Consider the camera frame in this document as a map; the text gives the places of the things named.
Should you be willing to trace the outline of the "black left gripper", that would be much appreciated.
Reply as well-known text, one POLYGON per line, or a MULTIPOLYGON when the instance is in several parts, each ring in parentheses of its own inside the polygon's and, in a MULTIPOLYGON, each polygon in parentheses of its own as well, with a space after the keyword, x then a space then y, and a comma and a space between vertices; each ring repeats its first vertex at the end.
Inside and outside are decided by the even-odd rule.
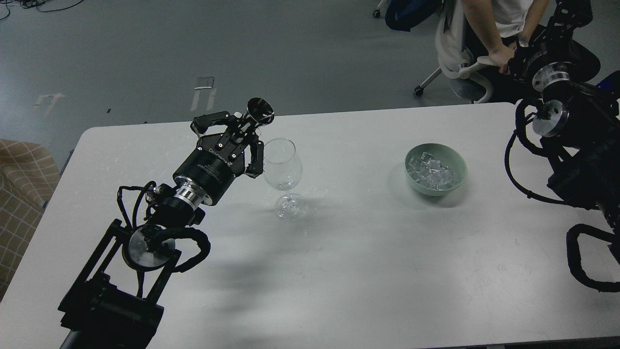
POLYGON ((242 174, 257 178, 264 173, 264 143, 255 128, 248 128, 242 139, 240 121, 234 113, 223 111, 195 117, 190 125, 199 139, 172 176, 176 184, 186 179, 199 186, 204 192, 203 204, 219 203, 242 174), (213 126, 226 128, 223 133, 207 134, 208 128, 213 126), (250 153, 247 165, 246 148, 250 153))

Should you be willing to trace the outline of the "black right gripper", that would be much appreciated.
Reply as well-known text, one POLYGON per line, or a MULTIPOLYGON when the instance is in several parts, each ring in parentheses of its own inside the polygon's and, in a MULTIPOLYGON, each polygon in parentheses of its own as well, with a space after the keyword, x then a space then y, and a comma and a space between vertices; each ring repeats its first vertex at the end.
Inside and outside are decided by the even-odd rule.
POLYGON ((579 77, 576 70, 582 64, 582 56, 571 38, 575 29, 592 20, 590 0, 557 0, 555 12, 545 27, 545 38, 528 47, 517 47, 509 61, 511 76, 535 90, 579 77))

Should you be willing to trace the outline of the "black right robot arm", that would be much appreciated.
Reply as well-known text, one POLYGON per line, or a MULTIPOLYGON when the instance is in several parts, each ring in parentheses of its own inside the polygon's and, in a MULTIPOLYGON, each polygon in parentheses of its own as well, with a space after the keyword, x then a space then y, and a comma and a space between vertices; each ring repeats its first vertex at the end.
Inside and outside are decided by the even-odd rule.
POLYGON ((608 243, 619 258, 619 73, 588 84, 586 62, 572 33, 592 21, 589 0, 558 0, 545 30, 530 44, 518 44, 509 61, 512 77, 540 93, 523 99, 515 112, 515 129, 504 155, 511 176, 510 150, 518 140, 530 153, 544 157, 552 168, 548 187, 558 199, 540 196, 510 180, 527 197, 545 203, 599 210, 611 232, 574 225, 566 235, 572 276, 600 292, 618 292, 618 282, 592 280, 582 268, 578 238, 585 234, 608 243))

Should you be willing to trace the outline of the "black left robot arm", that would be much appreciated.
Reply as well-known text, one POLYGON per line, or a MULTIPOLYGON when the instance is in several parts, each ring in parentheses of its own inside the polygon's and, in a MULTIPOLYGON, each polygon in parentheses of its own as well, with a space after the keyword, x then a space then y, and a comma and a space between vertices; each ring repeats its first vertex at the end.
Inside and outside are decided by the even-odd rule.
POLYGON ((218 112, 193 119, 197 144, 173 173, 174 186, 120 186, 123 219, 102 240, 62 300, 62 349, 145 349, 164 309, 158 305, 175 272, 201 263, 211 249, 196 228, 233 181, 263 173, 257 128, 273 122, 272 106, 252 98, 243 114, 218 112))

